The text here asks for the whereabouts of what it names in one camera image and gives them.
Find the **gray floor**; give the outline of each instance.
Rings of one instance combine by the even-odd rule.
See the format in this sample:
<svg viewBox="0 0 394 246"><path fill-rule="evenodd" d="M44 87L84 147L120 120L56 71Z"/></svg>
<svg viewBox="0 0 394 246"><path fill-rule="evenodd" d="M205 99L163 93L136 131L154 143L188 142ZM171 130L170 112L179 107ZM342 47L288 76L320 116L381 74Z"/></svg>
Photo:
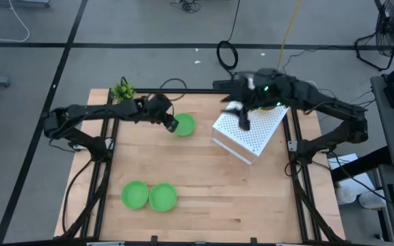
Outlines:
<svg viewBox="0 0 394 246"><path fill-rule="evenodd" d="M50 9L16 11L30 28L29 42L65 42L80 3L81 0L52 0ZM217 43L228 37L237 4L234 0L204 0L200 2L201 11L185 14L168 3L169 0L89 0L75 42ZM296 0L242 1L232 41L280 44L295 4ZM376 17L373 0L304 1L288 43L353 44L355 39L374 31ZM24 35L11 11L0 7L0 37L22 39ZM11 87L0 88L0 220L62 51L0 48L0 75L12 81ZM285 61L299 52L286 50ZM387 62L375 51L365 51L363 55L377 63ZM238 70L275 67L278 56L278 50L239 50ZM369 78L380 74L359 62L354 51L307 52L293 58L287 72L334 91L342 100L368 91ZM84 104L91 88L111 87L122 75L136 87L157 87L166 79L178 77L190 88L210 88L213 80L227 78L215 49L72 49L53 107ZM371 98L373 95L369 94L354 103ZM357 146L343 144L338 147L338 154L355 152L362 156L385 145L375 104L370 105L367 118L369 141ZM326 118L320 126L325 133L337 124L337 120ZM53 236L71 161L71 154L50 148L44 137L40 139L6 242ZM373 238L374 233L380 232L375 211L353 204L342 206L341 214L350 240L383 245Z"/></svg>

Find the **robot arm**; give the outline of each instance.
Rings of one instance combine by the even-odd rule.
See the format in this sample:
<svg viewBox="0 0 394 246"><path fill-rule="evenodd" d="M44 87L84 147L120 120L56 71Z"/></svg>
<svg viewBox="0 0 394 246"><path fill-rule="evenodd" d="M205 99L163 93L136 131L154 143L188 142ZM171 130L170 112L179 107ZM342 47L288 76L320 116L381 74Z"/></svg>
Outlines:
<svg viewBox="0 0 394 246"><path fill-rule="evenodd" d="M300 81L274 69L261 69L254 73L252 79L253 89L249 88L248 80L245 79L242 86L222 100L222 102L238 101L243 105L241 109L224 112L237 115L239 127L245 131L250 130L247 112L279 105L305 112L317 110L343 120L336 129L317 139L289 143L290 151L302 164L312 163L315 153L320 150L333 150L337 144L343 142L358 144L367 140L367 121L364 116L366 110L362 107L322 94L311 83Z"/></svg>
<svg viewBox="0 0 394 246"><path fill-rule="evenodd" d="M91 137L75 128L84 120L106 120L117 118L125 121L147 121L152 124L163 124L168 131L174 132L178 126L173 115L166 113L172 106L163 94L155 94L151 99L141 97L126 100L117 105L71 105L60 107L51 112L44 112L44 135L49 139L64 138L71 145L86 147L93 161L104 161L107 158L107 147L104 138Z"/></svg>

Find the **white box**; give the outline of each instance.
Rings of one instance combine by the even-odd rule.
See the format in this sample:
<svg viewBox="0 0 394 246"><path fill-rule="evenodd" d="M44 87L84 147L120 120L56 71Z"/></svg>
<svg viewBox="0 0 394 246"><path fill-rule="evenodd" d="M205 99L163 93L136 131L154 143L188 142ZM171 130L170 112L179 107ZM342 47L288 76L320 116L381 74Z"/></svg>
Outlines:
<svg viewBox="0 0 394 246"><path fill-rule="evenodd" d="M231 102L226 109L232 108L241 109L242 104ZM261 155L287 111L285 106L279 106L249 112L250 131L238 126L236 115L222 113L212 126L212 140L250 165Z"/></svg>

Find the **electric fan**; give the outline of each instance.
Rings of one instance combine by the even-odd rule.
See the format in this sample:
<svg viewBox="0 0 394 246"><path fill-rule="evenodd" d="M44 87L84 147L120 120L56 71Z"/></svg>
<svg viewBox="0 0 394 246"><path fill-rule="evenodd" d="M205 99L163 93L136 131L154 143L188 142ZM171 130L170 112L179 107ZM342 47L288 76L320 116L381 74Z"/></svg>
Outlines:
<svg viewBox="0 0 394 246"><path fill-rule="evenodd" d="M383 71L390 68L394 57L394 0L386 0L378 10L380 13L376 22L375 33L357 39L355 41L355 50L357 58L369 64L370 66L377 68L379 71ZM378 52L383 56L390 57L389 64L386 68L380 68L379 66L363 59L360 56L360 46L358 43L366 39L370 41L370 39L372 39L374 36L376 36L376 48Z"/></svg>

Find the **wooden table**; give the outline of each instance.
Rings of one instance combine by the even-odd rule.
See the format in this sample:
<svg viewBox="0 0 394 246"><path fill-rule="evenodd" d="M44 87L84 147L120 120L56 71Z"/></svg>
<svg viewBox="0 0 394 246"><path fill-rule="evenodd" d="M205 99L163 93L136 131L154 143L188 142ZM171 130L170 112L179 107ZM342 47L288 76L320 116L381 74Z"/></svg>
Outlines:
<svg viewBox="0 0 394 246"><path fill-rule="evenodd" d="M105 104L108 90L91 90L88 104ZM168 94L169 98L177 95ZM292 181L284 175L288 163L282 124L262 155L246 165L211 141L212 124L220 116L220 94L187 94L174 102L176 113L191 113L196 130L191 137L177 137L162 125L148 122L120 122L100 239L102 241L207 241L247 243L301 243ZM321 135L317 115L299 113L305 139ZM85 121L82 131L98 136L101 120ZM69 180L86 164L88 152L76 153ZM327 164L324 154L315 161ZM67 227L86 204L93 164L78 177L68 198ZM309 165L315 205L329 226L344 238L343 226L330 172ZM130 210L121 202L122 188L132 180L150 187L170 182L178 202L171 211L158 213L147 203ZM96 209L91 214L93 231ZM62 234L62 212L55 235ZM308 237L313 239L306 213Z"/></svg>

